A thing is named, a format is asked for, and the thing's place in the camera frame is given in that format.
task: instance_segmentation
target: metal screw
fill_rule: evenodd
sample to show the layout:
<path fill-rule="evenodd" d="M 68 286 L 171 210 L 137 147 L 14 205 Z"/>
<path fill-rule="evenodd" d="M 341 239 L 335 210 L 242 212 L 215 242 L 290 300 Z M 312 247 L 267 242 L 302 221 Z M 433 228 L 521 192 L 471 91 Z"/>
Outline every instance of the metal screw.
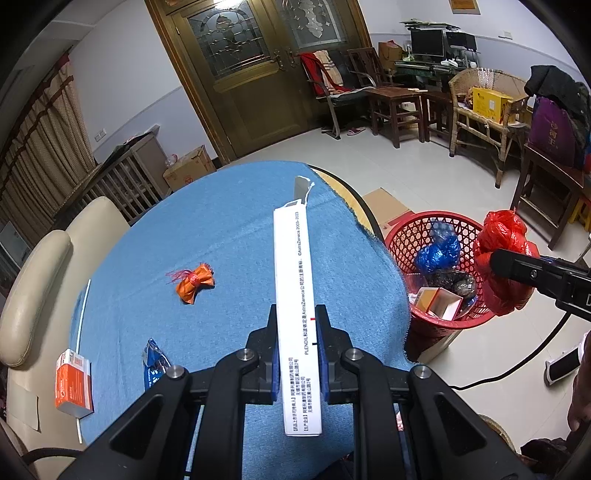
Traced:
<path fill-rule="evenodd" d="M 429 378 L 433 373 L 427 365 L 417 365 L 413 367 L 413 373 L 419 378 Z"/>
<path fill-rule="evenodd" d="M 243 362 L 248 362 L 249 360 L 254 358 L 255 352 L 253 350 L 250 350 L 249 348 L 243 348 L 242 350 L 237 351 L 236 356 L 239 360 L 242 360 Z"/>
<path fill-rule="evenodd" d="M 353 362 L 363 358 L 363 352 L 358 348 L 350 348 L 345 352 L 345 357 Z"/>
<path fill-rule="evenodd" d="M 184 374 L 184 367 L 181 365 L 171 365 L 166 369 L 166 375 L 174 380 L 181 378 Z"/>

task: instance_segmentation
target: beige leather chair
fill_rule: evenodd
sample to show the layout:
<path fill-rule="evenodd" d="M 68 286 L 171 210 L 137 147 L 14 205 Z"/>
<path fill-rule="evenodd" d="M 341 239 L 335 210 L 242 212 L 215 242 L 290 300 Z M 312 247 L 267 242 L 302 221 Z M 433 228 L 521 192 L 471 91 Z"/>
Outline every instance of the beige leather chair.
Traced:
<path fill-rule="evenodd" d="M 9 366 L 8 425 L 2 427 L 26 451 L 83 448 L 76 419 L 55 407 L 56 360 L 68 347 L 78 294 L 128 229 L 109 199 L 93 200 L 66 231 L 52 231 L 37 244 L 10 291 L 0 317 L 0 361 Z M 53 480 L 71 461 L 38 460 L 36 473 Z"/>

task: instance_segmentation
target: red cloth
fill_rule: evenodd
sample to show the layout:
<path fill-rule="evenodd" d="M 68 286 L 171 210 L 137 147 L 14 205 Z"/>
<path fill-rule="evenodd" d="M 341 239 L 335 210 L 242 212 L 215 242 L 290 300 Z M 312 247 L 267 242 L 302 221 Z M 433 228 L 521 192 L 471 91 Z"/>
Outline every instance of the red cloth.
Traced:
<path fill-rule="evenodd" d="M 539 257 L 538 247 L 525 238 L 527 227 L 512 210 L 489 212 L 484 228 L 478 234 L 472 250 L 476 269 L 484 280 L 483 295 L 486 306 L 502 316 L 521 310 L 534 292 L 533 287 L 495 275 L 491 271 L 491 253 L 503 248 L 531 257 Z"/>
<path fill-rule="evenodd" d="M 335 82 L 332 81 L 330 78 L 329 73 L 322 65 L 322 62 L 316 58 L 313 53 L 300 53 L 301 62 L 304 64 L 304 68 L 310 75 L 310 78 L 315 82 L 324 84 L 324 80 L 322 78 L 322 72 L 326 75 L 326 79 L 330 82 L 330 84 L 340 92 L 350 92 L 351 89 L 347 87 L 343 87 L 342 85 L 337 85 Z M 324 96 L 324 90 L 320 85 L 316 85 L 315 83 L 312 84 L 314 87 L 314 91 L 316 92 L 317 96 Z"/>

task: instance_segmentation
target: blue plastic bag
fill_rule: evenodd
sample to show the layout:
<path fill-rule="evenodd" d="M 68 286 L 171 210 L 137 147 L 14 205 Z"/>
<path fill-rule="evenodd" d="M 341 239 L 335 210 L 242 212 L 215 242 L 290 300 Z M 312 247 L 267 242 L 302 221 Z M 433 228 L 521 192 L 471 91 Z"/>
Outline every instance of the blue plastic bag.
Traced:
<path fill-rule="evenodd" d="M 419 272 L 426 275 L 435 270 L 457 266 L 460 262 L 462 246 L 453 225 L 433 221 L 429 235 L 433 243 L 422 247 L 414 260 Z"/>
<path fill-rule="evenodd" d="M 153 338 L 148 340 L 142 353 L 142 360 L 144 362 L 144 388 L 147 390 L 166 373 L 170 362 Z"/>

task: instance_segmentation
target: white wall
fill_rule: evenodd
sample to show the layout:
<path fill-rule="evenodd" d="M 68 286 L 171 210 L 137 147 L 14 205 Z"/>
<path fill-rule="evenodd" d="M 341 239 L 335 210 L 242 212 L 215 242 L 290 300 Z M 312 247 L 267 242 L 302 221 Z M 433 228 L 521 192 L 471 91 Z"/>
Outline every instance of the white wall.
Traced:
<path fill-rule="evenodd" d="M 454 15 L 449 0 L 398 0 L 402 20 L 447 22 L 474 35 L 498 38 L 511 32 L 513 43 L 533 48 L 575 67 L 562 43 L 519 0 L 478 0 L 480 15 Z"/>
<path fill-rule="evenodd" d="M 150 108 L 159 104 L 160 112 L 166 110 L 162 102 L 182 87 L 144 0 L 127 0 L 105 15 L 72 50 L 70 61 L 97 161 L 155 123 L 161 125 L 158 140 L 166 154 L 183 155 L 205 144 L 209 155 L 217 156 L 186 95 L 181 95 L 180 110 L 178 104 L 170 106 L 171 114 Z M 174 110 L 182 115 L 175 116 Z M 96 142 L 103 128 L 106 136 Z"/>
<path fill-rule="evenodd" d="M 455 15 L 449 0 L 360 0 L 374 46 L 410 39 L 401 21 L 416 18 L 456 25 L 475 35 L 480 65 L 529 78 L 530 66 L 553 64 L 577 81 L 584 81 L 559 40 L 519 0 L 478 0 L 480 15 Z M 513 40 L 499 38 L 510 32 Z"/>

